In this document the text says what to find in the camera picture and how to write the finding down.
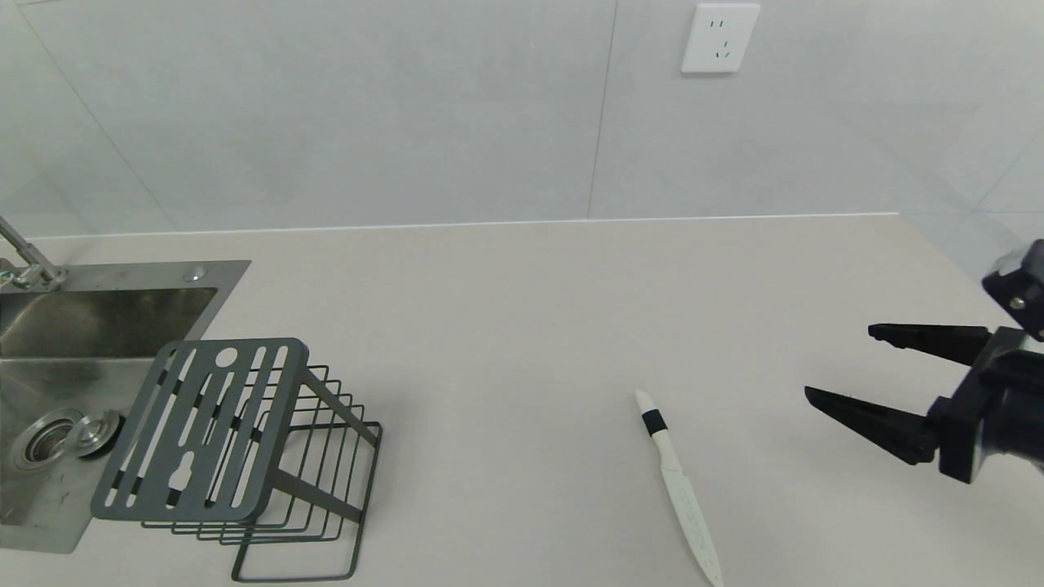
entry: white knife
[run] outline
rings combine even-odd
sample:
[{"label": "white knife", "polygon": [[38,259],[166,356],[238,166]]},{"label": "white knife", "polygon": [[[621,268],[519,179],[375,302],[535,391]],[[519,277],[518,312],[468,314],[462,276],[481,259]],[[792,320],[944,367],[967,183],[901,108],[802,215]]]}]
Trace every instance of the white knife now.
[{"label": "white knife", "polygon": [[638,400],[638,409],[642,413],[645,429],[652,437],[656,447],[660,449],[660,472],[663,473],[663,483],[667,486],[670,502],[674,506],[674,514],[682,524],[682,532],[689,542],[689,548],[692,549],[692,555],[696,557],[696,562],[699,563],[699,568],[704,570],[708,581],[714,587],[725,587],[721,566],[718,564],[710,532],[707,531],[707,522],[704,520],[703,512],[699,511],[699,503],[696,502],[692,483],[682,472],[682,464],[678,461],[674,446],[667,433],[667,424],[663,422],[660,410],[648,394],[640,390],[635,391],[635,399]]}]

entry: white countertop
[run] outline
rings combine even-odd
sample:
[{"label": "white countertop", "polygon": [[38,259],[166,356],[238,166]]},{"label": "white countertop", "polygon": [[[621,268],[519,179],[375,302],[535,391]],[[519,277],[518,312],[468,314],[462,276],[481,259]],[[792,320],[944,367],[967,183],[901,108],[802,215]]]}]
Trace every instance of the white countertop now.
[{"label": "white countertop", "polygon": [[[960,367],[867,325],[1007,323],[898,216],[38,243],[61,263],[254,261],[207,337],[300,337],[385,426],[350,585],[705,585],[635,388],[671,427],[730,587],[1044,571],[1030,466],[994,456],[966,486],[805,401],[811,384],[923,413]],[[234,554],[95,520],[72,555],[0,550],[0,583],[232,585]]]}]

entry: wire rack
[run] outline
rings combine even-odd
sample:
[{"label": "wire rack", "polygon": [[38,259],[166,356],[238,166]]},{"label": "wire rack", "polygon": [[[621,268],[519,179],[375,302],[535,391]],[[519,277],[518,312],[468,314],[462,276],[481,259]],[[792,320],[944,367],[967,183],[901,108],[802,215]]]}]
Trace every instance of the wire rack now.
[{"label": "wire rack", "polygon": [[[221,360],[227,349],[236,351],[231,361]],[[305,367],[307,356],[292,338],[175,343],[161,351],[124,426],[134,433],[120,437],[92,501],[95,516],[238,546],[237,582],[350,578],[383,428],[365,421],[365,408],[329,367]],[[244,577],[253,545],[346,535],[345,573]]]}]

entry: knife handle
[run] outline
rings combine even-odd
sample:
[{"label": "knife handle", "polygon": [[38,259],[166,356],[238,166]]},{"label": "knife handle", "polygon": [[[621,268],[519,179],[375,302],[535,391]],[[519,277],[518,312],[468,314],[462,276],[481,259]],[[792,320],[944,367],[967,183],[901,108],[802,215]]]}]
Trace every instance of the knife handle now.
[{"label": "knife handle", "polygon": [[645,429],[660,450],[660,468],[673,471],[682,470],[682,463],[674,452],[674,445],[670,442],[670,435],[667,433],[667,423],[663,421],[660,409],[652,403],[652,398],[641,390],[635,391],[635,399],[638,401],[638,409],[642,414],[642,421],[645,422]]}]

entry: white outlet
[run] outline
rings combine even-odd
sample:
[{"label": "white outlet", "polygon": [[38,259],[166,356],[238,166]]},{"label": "white outlet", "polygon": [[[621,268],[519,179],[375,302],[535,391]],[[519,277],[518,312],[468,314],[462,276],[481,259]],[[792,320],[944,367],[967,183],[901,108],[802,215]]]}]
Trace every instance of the white outlet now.
[{"label": "white outlet", "polygon": [[739,71],[759,11],[758,4],[696,4],[682,73]]}]

